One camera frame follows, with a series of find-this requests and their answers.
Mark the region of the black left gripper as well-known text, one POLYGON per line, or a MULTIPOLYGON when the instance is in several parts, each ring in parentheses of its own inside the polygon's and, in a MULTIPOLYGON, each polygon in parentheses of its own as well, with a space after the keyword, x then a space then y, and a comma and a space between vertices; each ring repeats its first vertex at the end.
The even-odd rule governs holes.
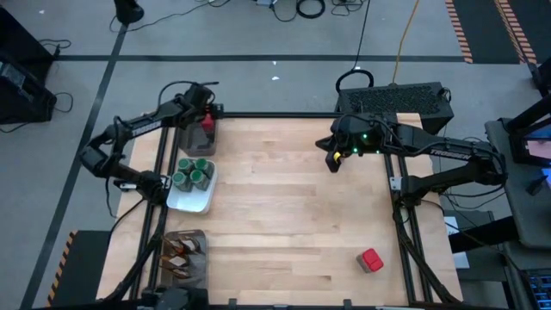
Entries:
POLYGON ((202 123, 213 124, 212 143, 218 140, 218 120, 224 117, 224 105, 215 103, 215 94, 209 84, 192 84, 183 95, 184 112, 179 118, 179 127, 196 124, 196 131, 204 135, 202 123))

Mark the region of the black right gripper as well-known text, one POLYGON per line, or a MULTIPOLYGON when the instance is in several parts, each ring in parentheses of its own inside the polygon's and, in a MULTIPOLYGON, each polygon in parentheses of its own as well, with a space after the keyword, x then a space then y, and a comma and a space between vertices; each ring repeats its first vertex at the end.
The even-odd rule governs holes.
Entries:
POLYGON ((344 155, 376 153, 388 136, 387 126, 375 116, 343 115, 331 124, 330 132, 315 145, 328 152, 325 163, 331 173, 339 170, 344 155))

